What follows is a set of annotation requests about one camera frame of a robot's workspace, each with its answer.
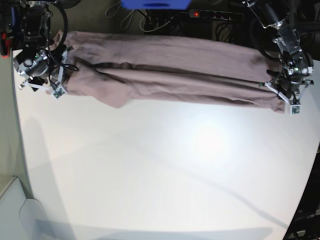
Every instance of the floor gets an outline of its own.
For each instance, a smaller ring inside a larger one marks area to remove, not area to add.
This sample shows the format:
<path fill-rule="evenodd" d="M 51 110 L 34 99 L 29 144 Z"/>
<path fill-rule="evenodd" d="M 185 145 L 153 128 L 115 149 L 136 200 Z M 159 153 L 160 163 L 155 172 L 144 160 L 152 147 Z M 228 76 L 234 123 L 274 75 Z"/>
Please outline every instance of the floor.
<path fill-rule="evenodd" d="M 13 89 L 11 58 L 0 58 L 0 72 L 0 192 L 12 176 L 17 176 L 25 195 L 32 198 Z"/>
<path fill-rule="evenodd" d="M 82 0 L 77 6 L 67 9 L 69 31 L 97 32 L 97 33 L 127 33 L 142 34 L 139 29 L 141 15 L 135 13 L 127 31 L 121 31 L 120 22 L 130 13 L 130 10 L 121 8 L 113 18 L 106 18 L 105 12 L 118 0 Z M 63 29 L 63 19 L 59 11 L 52 7 L 51 34 Z"/>

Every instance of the table surface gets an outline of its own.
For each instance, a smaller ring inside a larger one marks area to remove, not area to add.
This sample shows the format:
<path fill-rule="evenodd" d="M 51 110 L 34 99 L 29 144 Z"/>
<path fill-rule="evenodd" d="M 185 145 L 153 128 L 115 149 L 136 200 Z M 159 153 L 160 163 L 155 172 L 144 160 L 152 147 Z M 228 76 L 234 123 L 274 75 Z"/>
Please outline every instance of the table surface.
<path fill-rule="evenodd" d="M 295 116 L 17 91 L 34 197 L 61 239 L 281 240 L 320 141 L 320 62 Z M 15 76 L 15 84 L 22 82 Z"/>

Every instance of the cable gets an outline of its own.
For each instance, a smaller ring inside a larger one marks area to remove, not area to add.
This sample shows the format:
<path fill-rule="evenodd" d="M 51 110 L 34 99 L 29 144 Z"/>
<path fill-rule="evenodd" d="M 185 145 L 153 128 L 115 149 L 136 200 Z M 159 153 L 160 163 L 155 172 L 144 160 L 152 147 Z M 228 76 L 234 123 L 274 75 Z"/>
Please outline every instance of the cable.
<path fill-rule="evenodd" d="M 273 61 L 273 62 L 280 62 L 280 59 L 278 57 L 272 57 L 270 56 L 268 53 L 266 53 L 266 51 L 258 44 L 256 38 L 255 38 L 255 35 L 254 35 L 254 31 L 255 31 L 255 25 L 256 25 L 256 22 L 257 20 L 256 19 L 253 19 L 251 24 L 250 24 L 250 28 L 249 28 L 249 31 L 250 31 L 250 39 L 254 45 L 254 47 L 256 49 L 258 49 L 258 51 L 264 56 L 266 57 L 267 59 L 269 59 L 270 61 Z"/>
<path fill-rule="evenodd" d="M 223 35 L 222 35 L 222 38 L 221 38 L 221 41 L 225 42 L 233 33 L 234 33 L 234 30 L 235 28 L 230 28 L 229 25 L 235 25 L 237 24 L 236 22 L 221 22 L 219 23 L 216 27 L 215 27 L 215 38 L 216 38 L 216 41 L 220 42 L 220 35 L 222 34 L 222 32 L 228 28 L 230 30 L 230 32 L 225 32 Z"/>
<path fill-rule="evenodd" d="M 166 23 L 164 23 L 163 25 L 159 26 L 159 27 L 156 27 L 155 29 L 152 29 L 152 30 L 144 30 L 143 27 L 141 26 L 142 24 L 142 21 L 144 20 L 144 17 L 140 20 L 140 23 L 139 23 L 139 27 L 140 27 L 140 30 L 144 33 L 152 33 L 152 32 L 155 32 L 155 31 L 158 31 L 162 28 L 164 28 L 165 26 L 167 26 L 169 23 L 171 23 L 171 20 L 174 19 L 174 17 L 171 17 L 170 20 L 168 20 Z"/>
<path fill-rule="evenodd" d="M 114 17 L 118 14 L 121 6 L 122 6 L 121 1 L 118 1 L 118 2 L 116 2 L 115 4 L 111 5 L 111 6 L 104 12 L 105 17 L 106 17 L 107 19 L 112 19 L 112 18 L 114 18 Z M 131 24 L 131 22 L 132 22 L 132 19 L 133 19 L 135 13 L 136 13 L 136 11 L 138 11 L 139 13 L 141 13 L 141 14 L 143 15 L 143 17 L 146 19 L 146 21 L 148 21 L 147 16 L 146 16 L 142 11 L 140 11 L 140 10 L 135 10 L 135 9 L 134 9 L 134 10 L 131 10 L 131 11 L 129 12 L 129 14 L 121 21 L 121 23 L 120 23 L 120 28 L 121 28 L 121 30 L 127 30 L 127 29 L 129 28 L 129 26 L 130 26 L 130 24 Z"/>
<path fill-rule="evenodd" d="M 223 42 L 225 42 L 225 43 L 227 43 L 227 41 L 228 41 L 228 43 L 231 43 L 232 41 L 231 41 L 231 36 L 233 36 L 233 33 L 234 33 L 234 28 L 228 33 L 228 32 L 226 32 L 223 36 L 222 36 L 222 41 Z"/>
<path fill-rule="evenodd" d="M 57 48 L 61 47 L 65 41 L 66 41 L 66 38 L 67 38 L 67 33 L 69 31 L 69 23 L 68 23 L 68 17 L 67 17 L 67 14 L 66 14 L 66 11 L 64 10 L 64 8 L 60 5 L 60 4 L 53 4 L 53 6 L 55 6 L 59 12 L 61 13 L 62 15 L 62 18 L 63 18 L 63 35 L 61 37 L 61 40 L 59 42 L 59 45 L 57 46 Z"/>
<path fill-rule="evenodd" d="M 61 5 L 57 4 L 54 5 L 61 13 L 62 17 L 63 17 L 63 35 L 61 37 L 61 40 L 58 44 L 58 46 L 56 47 L 56 49 L 60 48 L 63 46 L 66 38 L 67 38 L 67 33 L 68 33 L 68 17 L 67 14 L 65 12 L 65 10 L 62 8 Z M 59 67 L 63 67 L 65 70 L 70 70 L 70 71 L 74 71 L 74 72 L 78 72 L 79 68 L 76 67 L 75 65 L 72 64 L 63 64 L 58 62 L 55 57 L 52 54 L 52 51 L 50 50 L 50 19 L 47 21 L 47 32 L 46 32 L 46 46 L 47 46 L 47 51 L 49 53 L 49 56 L 51 57 L 51 59 L 54 61 L 54 63 L 59 66 Z"/>

